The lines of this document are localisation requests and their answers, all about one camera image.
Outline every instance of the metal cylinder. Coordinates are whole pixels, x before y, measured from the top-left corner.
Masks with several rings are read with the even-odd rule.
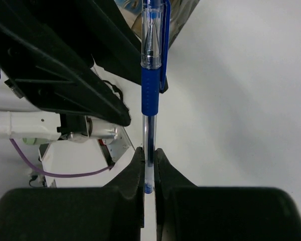
[[[102,139],[105,145],[112,143],[118,137],[119,128],[112,123],[97,118],[89,118],[89,138]]]

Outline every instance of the pen grip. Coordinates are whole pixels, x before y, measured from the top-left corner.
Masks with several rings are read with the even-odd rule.
[[[161,69],[141,69],[141,112],[147,116],[159,112]]]

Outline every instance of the wire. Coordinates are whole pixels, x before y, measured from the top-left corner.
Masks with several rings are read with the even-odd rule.
[[[103,169],[100,169],[98,171],[95,172],[88,172],[88,173],[80,173],[80,174],[56,174],[56,173],[50,173],[50,172],[46,172],[38,167],[36,167],[34,164],[32,164],[28,158],[25,156],[25,154],[21,151],[20,147],[18,146],[18,144],[16,143],[16,141],[14,139],[10,139],[11,144],[13,145],[13,147],[15,148],[15,150],[18,152],[18,154],[20,155],[20,157],[22,158],[22,160],[34,171],[48,176],[48,177],[57,177],[57,178],[76,178],[76,177],[88,177],[88,176],[92,176],[92,175],[96,175],[99,174],[101,172],[104,172],[106,170],[111,169],[114,165],[105,167]]]

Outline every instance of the blue pen clip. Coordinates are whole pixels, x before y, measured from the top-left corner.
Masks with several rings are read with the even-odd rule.
[[[160,93],[164,92],[167,58],[169,53],[170,39],[170,19],[171,19],[171,3],[170,0],[163,0],[163,26],[162,26],[162,67],[161,67],[161,83]]]

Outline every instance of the pen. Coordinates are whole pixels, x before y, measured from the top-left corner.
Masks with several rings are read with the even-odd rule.
[[[159,93],[164,89],[169,45],[169,0],[143,0],[141,36],[141,112],[145,153],[145,193],[154,189],[154,151]]]

